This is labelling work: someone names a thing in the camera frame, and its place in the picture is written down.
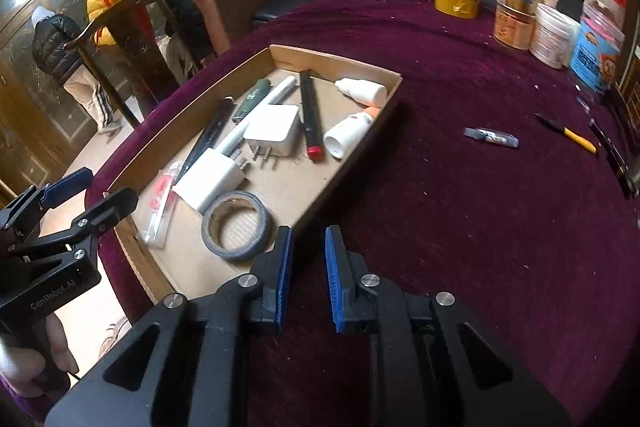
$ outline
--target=table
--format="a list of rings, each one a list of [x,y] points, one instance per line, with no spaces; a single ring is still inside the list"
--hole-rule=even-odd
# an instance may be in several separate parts
[[[136,152],[206,87],[272,43],[342,55],[404,78],[369,153],[296,242],[284,333],[252,344],[250,425],[366,425],[367,339],[332,329],[322,231],[405,291],[452,292],[554,393],[576,423],[606,396],[640,324],[638,226],[603,157],[543,128],[591,137],[564,71],[492,38],[494,16],[433,0],[315,0],[249,35],[164,101],[87,191],[92,204]],[[622,128],[592,111],[624,150]],[[462,136],[510,132],[513,150]],[[150,305],[113,233],[100,257],[127,315]]]

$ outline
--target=yellow handle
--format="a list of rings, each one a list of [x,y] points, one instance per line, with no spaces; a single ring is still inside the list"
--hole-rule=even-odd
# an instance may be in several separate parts
[[[575,134],[574,132],[569,131],[566,127],[564,128],[564,135],[569,139],[569,140],[573,140],[575,141],[578,145],[581,145],[582,147],[584,147],[585,149],[587,149],[591,154],[595,154],[596,153],[596,146],[594,146],[593,143],[591,143],[589,140],[587,140],[586,138],[583,138],[582,136],[578,136],[577,134]]]

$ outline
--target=red marker cap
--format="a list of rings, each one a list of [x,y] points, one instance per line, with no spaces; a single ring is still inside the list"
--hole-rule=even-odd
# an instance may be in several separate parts
[[[306,149],[306,153],[312,162],[319,162],[322,158],[324,158],[324,151],[322,151],[322,147],[309,147],[308,149]]]

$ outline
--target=person in black jacket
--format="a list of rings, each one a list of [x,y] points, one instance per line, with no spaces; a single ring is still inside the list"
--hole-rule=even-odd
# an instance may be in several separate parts
[[[193,50],[198,60],[208,57],[213,53],[213,46],[204,25],[202,12],[193,0],[166,0],[166,3],[174,13],[180,25],[180,29],[186,40],[185,44]],[[164,27],[166,34],[171,37],[174,32],[167,24]]]
[[[37,67],[64,87],[98,124],[99,134],[111,134],[122,127],[113,120],[113,109],[102,87],[82,63],[78,52],[66,53],[64,46],[82,30],[66,15],[56,15],[38,6],[31,15],[34,27],[31,54]]]

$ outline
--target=silver screw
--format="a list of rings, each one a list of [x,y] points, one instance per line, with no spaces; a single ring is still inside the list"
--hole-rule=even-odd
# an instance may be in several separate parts
[[[451,306],[455,301],[456,298],[449,292],[439,292],[436,295],[436,302],[440,306]]]
[[[360,282],[367,288],[373,288],[380,284],[380,277],[374,273],[366,273],[360,278]]]
[[[238,279],[238,284],[242,286],[242,288],[251,288],[251,286],[255,286],[258,283],[258,278],[252,273],[245,273],[240,276]]]
[[[169,293],[164,300],[162,300],[162,304],[164,304],[167,308],[179,308],[184,304],[185,297],[181,293]]]

